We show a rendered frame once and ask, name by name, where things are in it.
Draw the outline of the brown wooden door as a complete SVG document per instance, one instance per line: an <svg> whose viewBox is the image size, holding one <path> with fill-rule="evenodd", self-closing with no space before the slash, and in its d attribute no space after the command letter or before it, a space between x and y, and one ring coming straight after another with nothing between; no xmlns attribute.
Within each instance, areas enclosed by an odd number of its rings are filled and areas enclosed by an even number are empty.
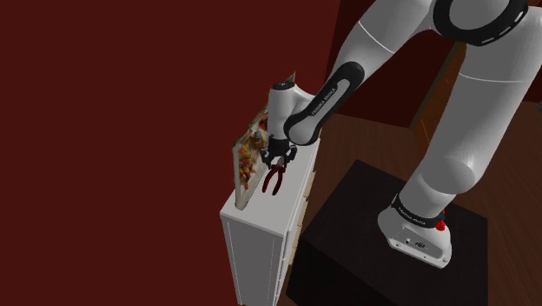
<svg viewBox="0 0 542 306"><path fill-rule="evenodd" d="M421 155L425 154L440 122L465 54L466 45L464 43L453 45L411 122L409 129L413 132L416 146Z"/></svg>

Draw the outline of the red handled pliers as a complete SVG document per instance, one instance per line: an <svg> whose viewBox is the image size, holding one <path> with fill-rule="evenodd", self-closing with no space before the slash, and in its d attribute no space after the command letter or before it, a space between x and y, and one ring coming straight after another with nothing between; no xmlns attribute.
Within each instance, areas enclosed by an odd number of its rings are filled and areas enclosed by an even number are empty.
<svg viewBox="0 0 542 306"><path fill-rule="evenodd" d="M273 196L277 195L281 188L283 175L285 172L286 172L286 159L284 156L281 156L276 163L270 166L269 172L267 173L264 179L264 183L262 185L261 191L265 193L268 190L270 182L272 181L273 178L275 178L275 185L272 189L272 195Z"/></svg>

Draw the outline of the black robot stand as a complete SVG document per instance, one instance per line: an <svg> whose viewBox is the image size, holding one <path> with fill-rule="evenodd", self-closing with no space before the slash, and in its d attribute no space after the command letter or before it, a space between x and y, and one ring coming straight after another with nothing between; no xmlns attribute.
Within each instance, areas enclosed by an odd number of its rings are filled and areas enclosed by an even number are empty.
<svg viewBox="0 0 542 306"><path fill-rule="evenodd" d="M487 220L453 203L453 253L439 269L392 249L377 225L404 181L356 161L299 240L287 296L297 306L489 306Z"/></svg>

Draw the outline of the white chest of drawers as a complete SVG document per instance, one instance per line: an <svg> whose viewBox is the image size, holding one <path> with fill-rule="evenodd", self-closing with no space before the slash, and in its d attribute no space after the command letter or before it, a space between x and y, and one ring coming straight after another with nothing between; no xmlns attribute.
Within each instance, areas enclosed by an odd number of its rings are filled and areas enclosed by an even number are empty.
<svg viewBox="0 0 542 306"><path fill-rule="evenodd" d="M301 146L287 166L276 195L258 185L243 210L231 194L220 211L235 286L243 306L276 306L301 230L320 143Z"/></svg>

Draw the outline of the framed colourful picture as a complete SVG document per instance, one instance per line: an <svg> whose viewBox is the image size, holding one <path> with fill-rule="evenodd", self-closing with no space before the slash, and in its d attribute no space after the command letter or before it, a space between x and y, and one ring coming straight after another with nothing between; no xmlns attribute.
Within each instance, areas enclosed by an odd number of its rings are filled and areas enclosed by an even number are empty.
<svg viewBox="0 0 542 306"><path fill-rule="evenodd" d="M235 207L244 210L268 166L261 160L261 149L268 149L268 105L257 113L243 136L238 137L232 148L235 170ZM272 157L272 164L281 156Z"/></svg>

